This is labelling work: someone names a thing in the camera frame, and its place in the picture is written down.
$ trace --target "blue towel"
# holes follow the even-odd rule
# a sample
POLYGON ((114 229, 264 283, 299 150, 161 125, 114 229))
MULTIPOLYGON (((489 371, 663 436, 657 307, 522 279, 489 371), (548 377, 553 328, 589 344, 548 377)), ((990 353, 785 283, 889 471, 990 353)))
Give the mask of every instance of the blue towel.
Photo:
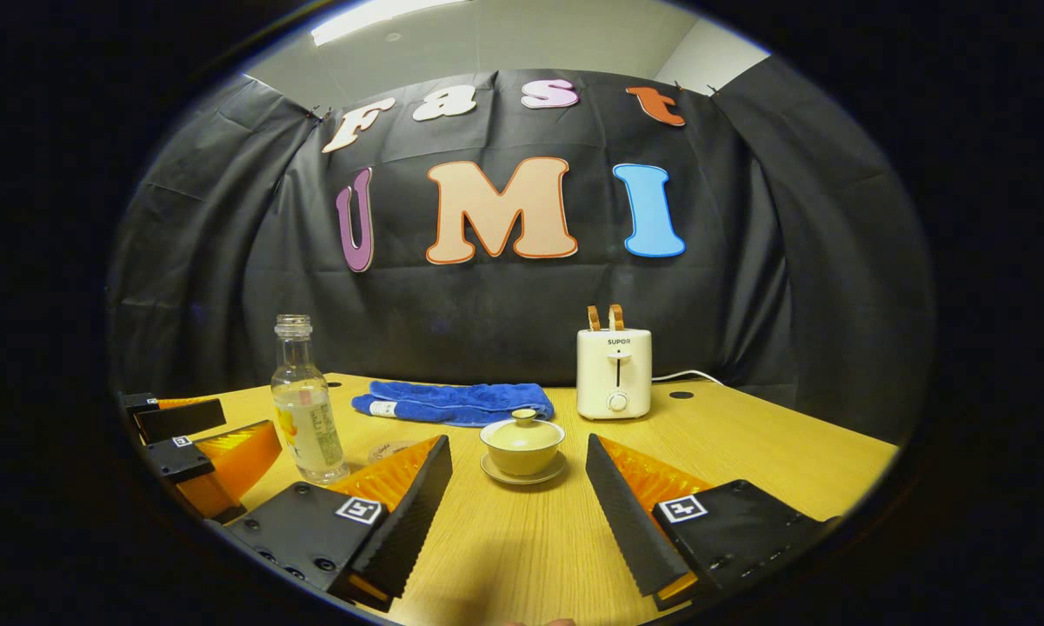
POLYGON ((533 409, 539 420, 553 418, 552 402, 545 389, 533 383, 445 387, 372 381, 370 389, 367 395, 351 400, 351 407, 366 415, 466 427, 508 420, 517 409, 533 409))

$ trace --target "toaster knob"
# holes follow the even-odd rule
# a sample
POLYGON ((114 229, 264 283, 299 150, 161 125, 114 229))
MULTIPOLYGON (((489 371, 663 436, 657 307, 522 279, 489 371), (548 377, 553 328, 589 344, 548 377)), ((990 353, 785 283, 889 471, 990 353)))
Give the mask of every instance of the toaster knob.
POLYGON ((608 405, 608 408, 610 408, 612 411, 621 411, 626 407, 628 402, 630 400, 626 399, 625 393, 622 393, 621 391, 615 391, 614 393, 611 394, 610 398, 606 400, 606 405, 608 405))

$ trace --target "teacup lid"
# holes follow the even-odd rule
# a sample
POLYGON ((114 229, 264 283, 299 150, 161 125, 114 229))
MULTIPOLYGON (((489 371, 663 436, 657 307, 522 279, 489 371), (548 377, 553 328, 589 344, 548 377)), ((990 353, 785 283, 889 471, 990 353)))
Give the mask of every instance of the teacup lid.
POLYGON ((541 451, 564 439, 564 431, 544 419, 533 419, 533 409, 517 409, 512 420, 502 420, 483 429, 482 440, 503 451, 541 451))

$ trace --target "glass bottle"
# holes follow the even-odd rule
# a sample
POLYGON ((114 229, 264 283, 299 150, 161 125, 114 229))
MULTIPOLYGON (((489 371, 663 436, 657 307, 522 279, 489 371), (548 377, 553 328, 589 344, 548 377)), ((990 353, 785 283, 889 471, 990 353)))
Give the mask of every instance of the glass bottle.
POLYGON ((302 477, 330 484, 348 476, 348 464, 335 433, 328 384, 312 362, 311 333, 307 315, 277 318, 278 368, 270 378, 270 391, 279 428, 302 477))

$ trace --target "towel tag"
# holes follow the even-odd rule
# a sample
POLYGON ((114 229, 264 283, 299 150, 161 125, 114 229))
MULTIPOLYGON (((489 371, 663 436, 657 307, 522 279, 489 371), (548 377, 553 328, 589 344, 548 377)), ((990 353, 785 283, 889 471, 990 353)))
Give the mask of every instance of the towel tag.
POLYGON ((372 402, 371 405, 372 415, 379 417, 393 417, 396 405, 398 405, 398 402, 382 402, 381 400, 376 400, 375 402, 372 402))

